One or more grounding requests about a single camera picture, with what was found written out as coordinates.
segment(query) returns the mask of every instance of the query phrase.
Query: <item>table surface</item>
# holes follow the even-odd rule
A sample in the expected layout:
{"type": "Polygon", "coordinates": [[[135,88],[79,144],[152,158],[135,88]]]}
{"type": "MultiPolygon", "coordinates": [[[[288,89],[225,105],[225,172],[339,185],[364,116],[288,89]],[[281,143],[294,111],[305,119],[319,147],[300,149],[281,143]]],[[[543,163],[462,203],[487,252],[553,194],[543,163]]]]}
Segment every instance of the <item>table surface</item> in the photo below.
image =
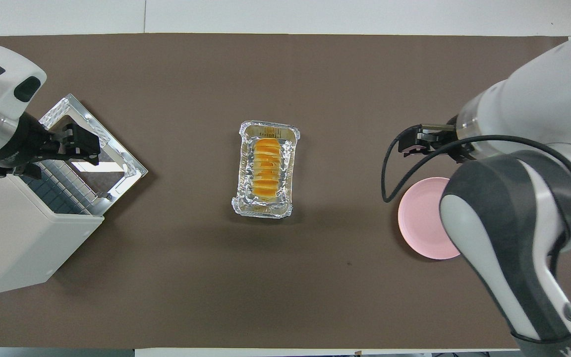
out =
{"type": "MultiPolygon", "coordinates": [[[[0,294],[0,346],[512,348],[462,258],[403,242],[379,194],[402,129],[446,122],[565,39],[120,34],[0,38],[73,93],[149,174],[39,286],[0,294]],[[301,130],[294,212],[236,215],[243,120],[301,130]]],[[[390,164],[399,180],[417,158],[390,164]]],[[[445,157],[409,184],[450,176],[445,157]]],[[[560,282],[571,298],[571,252],[560,282]]]]}

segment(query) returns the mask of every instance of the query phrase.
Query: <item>aluminum foil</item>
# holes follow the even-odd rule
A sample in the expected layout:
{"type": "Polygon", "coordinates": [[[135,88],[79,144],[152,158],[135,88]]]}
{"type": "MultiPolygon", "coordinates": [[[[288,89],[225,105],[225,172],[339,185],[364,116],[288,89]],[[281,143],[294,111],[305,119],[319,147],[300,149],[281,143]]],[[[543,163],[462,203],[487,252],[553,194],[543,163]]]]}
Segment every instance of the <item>aluminum foil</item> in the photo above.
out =
{"type": "Polygon", "coordinates": [[[294,152],[299,141],[299,129],[276,122],[250,120],[239,129],[242,137],[237,195],[233,209],[242,216],[281,219],[292,214],[292,171],[294,152]],[[264,152],[264,145],[272,145],[273,152],[264,152]],[[270,157],[268,163],[263,158],[270,157]],[[265,165],[273,165],[265,170],[265,165]],[[270,177],[275,186],[270,193],[261,193],[262,173],[274,172],[270,177]]]}

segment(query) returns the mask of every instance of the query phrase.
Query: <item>round plate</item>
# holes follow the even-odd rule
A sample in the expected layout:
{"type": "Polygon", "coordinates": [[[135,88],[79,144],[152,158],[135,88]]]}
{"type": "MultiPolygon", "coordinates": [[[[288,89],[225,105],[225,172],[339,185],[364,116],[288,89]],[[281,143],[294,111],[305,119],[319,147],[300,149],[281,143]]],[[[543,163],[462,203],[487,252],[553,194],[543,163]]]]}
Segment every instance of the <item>round plate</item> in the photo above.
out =
{"type": "Polygon", "coordinates": [[[415,251],[431,259],[457,257],[459,251],[444,231],[440,219],[440,198],[448,178],[430,177],[411,186],[398,211],[400,232],[415,251]]]}

